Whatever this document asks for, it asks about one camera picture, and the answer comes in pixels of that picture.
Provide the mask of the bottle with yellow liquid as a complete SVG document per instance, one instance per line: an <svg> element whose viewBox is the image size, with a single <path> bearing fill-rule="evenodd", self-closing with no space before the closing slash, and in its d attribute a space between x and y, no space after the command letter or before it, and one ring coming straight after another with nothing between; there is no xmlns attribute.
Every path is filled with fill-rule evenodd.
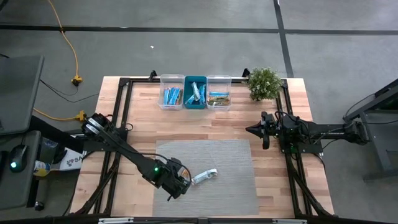
<svg viewBox="0 0 398 224"><path fill-rule="evenodd" d="M51 165L42 161L35 161L33 174L36 177L45 177L51 171Z"/></svg>

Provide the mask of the grey woven table mat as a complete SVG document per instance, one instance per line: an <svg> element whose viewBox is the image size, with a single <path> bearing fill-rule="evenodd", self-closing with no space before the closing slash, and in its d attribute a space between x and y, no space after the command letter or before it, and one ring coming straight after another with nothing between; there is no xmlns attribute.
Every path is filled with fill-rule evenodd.
<svg viewBox="0 0 398 224"><path fill-rule="evenodd" d="M210 169L217 175L192 185L186 194L169 199L154 193L155 217L212 217L257 215L259 205L254 182L250 143L244 140L157 141L156 152L174 157L192 176Z"/></svg>

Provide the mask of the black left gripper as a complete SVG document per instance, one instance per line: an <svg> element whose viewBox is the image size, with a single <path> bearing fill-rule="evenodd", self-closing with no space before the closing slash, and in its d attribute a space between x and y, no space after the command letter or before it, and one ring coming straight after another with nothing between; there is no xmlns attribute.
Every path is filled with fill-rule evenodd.
<svg viewBox="0 0 398 224"><path fill-rule="evenodd" d="M191 181L192 178L188 174L180 175L176 172L171 172L161 187L169 194L168 199L177 199L179 196L186 194L192 186Z"/></svg>

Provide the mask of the teal plastic bin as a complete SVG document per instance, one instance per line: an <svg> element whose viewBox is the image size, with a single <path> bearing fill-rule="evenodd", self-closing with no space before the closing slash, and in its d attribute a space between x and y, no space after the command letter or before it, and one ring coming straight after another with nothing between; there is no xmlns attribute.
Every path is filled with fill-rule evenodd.
<svg viewBox="0 0 398 224"><path fill-rule="evenodd" d="M203 104L199 101L193 101L192 104L187 104L187 100L194 94L194 89L192 87L192 83L195 82L197 84L197 88L200 88L203 85L206 85L207 78L205 76L186 76L184 83L184 92L183 92L183 105L186 109L189 110L203 110L206 108L206 87L205 87L205 99Z"/></svg>

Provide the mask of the grey desk top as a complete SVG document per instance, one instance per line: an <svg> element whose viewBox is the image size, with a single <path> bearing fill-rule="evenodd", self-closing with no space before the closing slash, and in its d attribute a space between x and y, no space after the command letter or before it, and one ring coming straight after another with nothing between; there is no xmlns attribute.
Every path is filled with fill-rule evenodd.
<svg viewBox="0 0 398 224"><path fill-rule="evenodd" d="M28 130L43 56L0 57L0 136Z"/></svg>

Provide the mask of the green potted plant black pot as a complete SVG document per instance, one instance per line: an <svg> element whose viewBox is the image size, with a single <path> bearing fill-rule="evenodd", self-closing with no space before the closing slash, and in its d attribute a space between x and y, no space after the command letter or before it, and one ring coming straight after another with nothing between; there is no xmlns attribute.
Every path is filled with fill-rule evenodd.
<svg viewBox="0 0 398 224"><path fill-rule="evenodd" d="M271 68L254 68L247 81L253 101L273 100L282 87L282 80Z"/></svg>

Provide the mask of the dark grey side desk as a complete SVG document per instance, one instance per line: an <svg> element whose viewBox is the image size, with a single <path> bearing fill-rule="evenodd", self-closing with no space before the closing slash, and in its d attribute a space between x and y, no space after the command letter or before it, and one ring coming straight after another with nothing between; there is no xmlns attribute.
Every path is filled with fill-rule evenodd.
<svg viewBox="0 0 398 224"><path fill-rule="evenodd" d="M26 167L21 172L13 173L8 159L0 172L0 210L23 207L28 204L35 161L39 152L41 134L30 131L25 134L0 136L0 152L10 152L18 144L27 146Z"/></svg>

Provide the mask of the white printed box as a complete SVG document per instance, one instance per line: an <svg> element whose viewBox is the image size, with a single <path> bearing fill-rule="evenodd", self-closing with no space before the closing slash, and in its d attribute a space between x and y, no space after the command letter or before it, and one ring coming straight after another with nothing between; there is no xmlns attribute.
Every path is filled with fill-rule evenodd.
<svg viewBox="0 0 398 224"><path fill-rule="evenodd" d="M73 151L69 148L65 148L66 154L59 163L59 171L70 171L80 170L82 166L82 160L86 156L86 151L82 153Z"/></svg>

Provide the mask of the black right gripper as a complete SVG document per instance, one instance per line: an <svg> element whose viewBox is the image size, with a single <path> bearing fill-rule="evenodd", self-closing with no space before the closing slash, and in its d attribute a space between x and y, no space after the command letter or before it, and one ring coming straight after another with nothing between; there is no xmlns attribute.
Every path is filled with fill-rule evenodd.
<svg viewBox="0 0 398 224"><path fill-rule="evenodd" d="M269 149L271 136L279 140L280 121L276 115L263 111L261 113L261 123L247 127L246 131L257 137L262 137L262 148Z"/></svg>

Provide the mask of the black desk frame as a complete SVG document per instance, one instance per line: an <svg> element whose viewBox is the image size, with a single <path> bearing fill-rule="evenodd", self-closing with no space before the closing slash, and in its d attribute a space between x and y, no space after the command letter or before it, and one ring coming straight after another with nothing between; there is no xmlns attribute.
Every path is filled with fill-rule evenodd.
<svg viewBox="0 0 398 224"><path fill-rule="evenodd" d="M398 177L398 78L350 107L343 120L358 120L376 153L380 171L367 174L365 182Z"/></svg>

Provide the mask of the black metal table frame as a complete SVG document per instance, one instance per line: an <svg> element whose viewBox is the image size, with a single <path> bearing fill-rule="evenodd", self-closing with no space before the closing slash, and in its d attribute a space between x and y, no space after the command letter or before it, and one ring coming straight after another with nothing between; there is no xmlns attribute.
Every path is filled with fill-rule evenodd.
<svg viewBox="0 0 398 224"><path fill-rule="evenodd" d="M312 121L305 85L300 78L283 80L274 100L252 101L246 79L234 77L228 111L162 110L160 77L105 77L96 113L107 117L119 135L139 152L156 153L157 141L244 140L250 143L259 213L212 217L155 217L156 188L142 178L135 164L120 153L87 141L91 155L83 160L71 217L91 217L105 224L111 218L132 224L271 222L296 219L324 224L333 218L324 167L311 153L286 154L270 137L269 149L246 128L261 120L263 111L283 111Z"/></svg>

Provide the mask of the clear plastic bin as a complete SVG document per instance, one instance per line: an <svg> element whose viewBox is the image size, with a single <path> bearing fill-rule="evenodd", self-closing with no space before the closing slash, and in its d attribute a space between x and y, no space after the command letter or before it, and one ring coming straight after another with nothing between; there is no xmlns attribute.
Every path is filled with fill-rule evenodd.
<svg viewBox="0 0 398 224"><path fill-rule="evenodd" d="M206 105L209 110L213 111L228 111L232 105L231 102L231 82L232 78L227 75L210 75L207 76L206 82ZM229 92L229 105L226 106L210 106L208 104L209 93L216 92Z"/></svg>
<svg viewBox="0 0 398 224"><path fill-rule="evenodd" d="M184 92L185 76L180 74L163 74L160 76L160 90L157 104L162 110L181 110L183 108L183 92ZM179 88L180 95L176 105L164 105L164 90L166 88Z"/></svg>

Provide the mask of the black computer mouse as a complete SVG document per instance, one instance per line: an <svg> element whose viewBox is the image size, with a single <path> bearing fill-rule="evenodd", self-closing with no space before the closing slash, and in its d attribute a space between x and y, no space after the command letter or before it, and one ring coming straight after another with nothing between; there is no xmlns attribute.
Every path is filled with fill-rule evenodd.
<svg viewBox="0 0 398 224"><path fill-rule="evenodd" d="M9 168L11 172L22 172L27 165L28 146L20 144L15 146L9 153Z"/></svg>

